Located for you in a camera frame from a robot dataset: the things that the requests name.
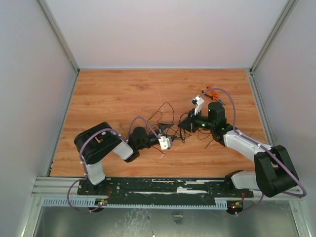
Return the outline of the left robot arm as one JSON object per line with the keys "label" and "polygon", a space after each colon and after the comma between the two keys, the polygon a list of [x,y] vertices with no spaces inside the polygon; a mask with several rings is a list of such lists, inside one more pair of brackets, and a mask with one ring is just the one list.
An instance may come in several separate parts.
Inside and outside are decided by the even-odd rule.
{"label": "left robot arm", "polygon": [[124,140],[107,122],[94,126],[74,139],[79,152],[85,176],[90,181],[89,189],[96,195],[102,194],[106,189],[105,173],[102,159],[109,153],[114,153],[125,162],[132,162],[139,157],[140,151],[159,145],[161,150],[170,149],[175,135],[165,132],[174,124],[160,123],[158,129],[148,133],[144,127],[133,129],[127,140]]}

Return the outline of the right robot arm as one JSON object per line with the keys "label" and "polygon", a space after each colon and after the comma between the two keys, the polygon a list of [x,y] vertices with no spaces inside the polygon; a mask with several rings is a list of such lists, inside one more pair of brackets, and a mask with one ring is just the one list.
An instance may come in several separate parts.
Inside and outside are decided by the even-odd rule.
{"label": "right robot arm", "polygon": [[231,197],[242,189],[249,189],[259,190],[271,198],[298,185],[299,178],[287,149],[282,145],[262,144],[234,129],[227,123],[225,109],[219,102],[208,104],[207,116],[195,109],[190,110],[178,127],[191,133],[199,129],[209,130],[214,141],[254,163],[254,171],[238,170],[228,175],[229,181],[224,184],[224,191]]}

